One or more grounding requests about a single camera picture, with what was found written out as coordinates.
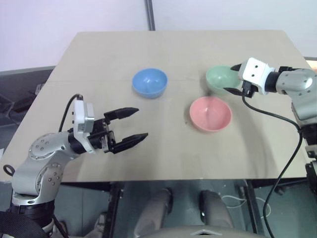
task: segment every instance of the robotic arm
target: robotic arm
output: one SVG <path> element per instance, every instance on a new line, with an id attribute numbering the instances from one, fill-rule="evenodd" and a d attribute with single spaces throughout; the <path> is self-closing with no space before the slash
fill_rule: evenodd
<path id="1" fill-rule="evenodd" d="M 104 113 L 104 118 L 95 120 L 92 104 L 85 103 L 81 95 L 74 102 L 74 127 L 65 132 L 50 133 L 39 137 L 29 149 L 25 162 L 12 178 L 12 200 L 9 211 L 23 214 L 36 221 L 49 234 L 52 231 L 54 199 L 67 163 L 80 154 L 118 153 L 133 147 L 147 137 L 136 134 L 116 143 L 111 120 L 126 118 L 136 108 L 122 108 Z"/>
<path id="2" fill-rule="evenodd" d="M 292 100 L 292 111 L 303 138 L 308 157 L 317 159 L 317 74 L 311 69 L 282 66 L 275 68 L 255 58 L 231 68 L 238 71 L 243 80 L 242 91 L 226 88 L 234 95 L 253 97 L 255 92 L 266 95 L 269 92 L 288 95 Z M 306 165 L 311 189 L 317 192 L 317 161 Z"/>

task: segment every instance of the white wall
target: white wall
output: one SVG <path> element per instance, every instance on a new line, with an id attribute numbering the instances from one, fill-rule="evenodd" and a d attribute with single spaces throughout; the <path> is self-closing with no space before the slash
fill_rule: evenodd
<path id="1" fill-rule="evenodd" d="M 0 0 L 0 71 L 56 65 L 79 31 L 147 29 L 144 0 Z"/>
<path id="2" fill-rule="evenodd" d="M 153 8 L 156 30 L 284 30 L 303 56 L 317 57 L 317 0 L 153 0 Z"/>

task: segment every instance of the table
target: table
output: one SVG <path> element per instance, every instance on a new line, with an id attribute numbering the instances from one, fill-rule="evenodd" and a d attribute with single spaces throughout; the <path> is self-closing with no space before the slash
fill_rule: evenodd
<path id="1" fill-rule="evenodd" d="M 202 133 L 188 117 L 190 104 L 207 95 L 208 68 L 234 65 L 255 57 L 278 68 L 308 68 L 282 31 L 82 32 L 76 35 L 14 135 L 0 166 L 17 168 L 39 136 L 56 132 L 69 98 L 84 95 L 97 119 L 104 112 L 137 107 L 133 116 L 111 122 L 117 141 L 136 133 L 149 136 L 132 149 L 113 155 L 99 151 L 70 162 L 64 182 L 158 179 L 267 179 L 278 176 L 293 153 L 298 135 L 292 125 L 258 114 L 240 97 L 221 96 L 233 119 L 223 131 Z M 154 100 L 137 95 L 131 79 L 156 67 L 169 79 Z M 284 95 L 256 94 L 253 106 L 294 119 Z M 64 130 L 71 128 L 71 113 Z M 310 159 L 303 144 L 285 174 L 305 177 Z M 0 180 L 10 180 L 4 172 Z"/>

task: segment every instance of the pink bowl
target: pink bowl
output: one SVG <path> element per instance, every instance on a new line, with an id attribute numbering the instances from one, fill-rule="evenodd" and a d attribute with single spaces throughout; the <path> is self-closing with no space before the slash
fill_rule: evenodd
<path id="1" fill-rule="evenodd" d="M 216 97 L 201 97 L 189 109 L 194 126 L 202 131 L 219 131 L 229 125 L 232 111 L 229 106 Z"/>

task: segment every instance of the bowl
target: bowl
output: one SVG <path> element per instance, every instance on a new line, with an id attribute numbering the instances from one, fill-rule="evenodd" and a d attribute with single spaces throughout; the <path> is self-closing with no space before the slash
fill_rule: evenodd
<path id="1" fill-rule="evenodd" d="M 210 90 L 220 95 L 229 93 L 223 88 L 237 88 L 241 83 L 238 72 L 224 65 L 210 68 L 206 73 L 206 80 Z"/>
<path id="2" fill-rule="evenodd" d="M 202 131 L 219 131 L 229 125 L 232 111 L 217 97 L 201 97 L 195 100 L 189 109 L 194 126 Z"/>
<path id="3" fill-rule="evenodd" d="M 133 77 L 132 86 L 142 97 L 156 98 L 164 92 L 167 76 L 157 68 L 143 69 Z"/>

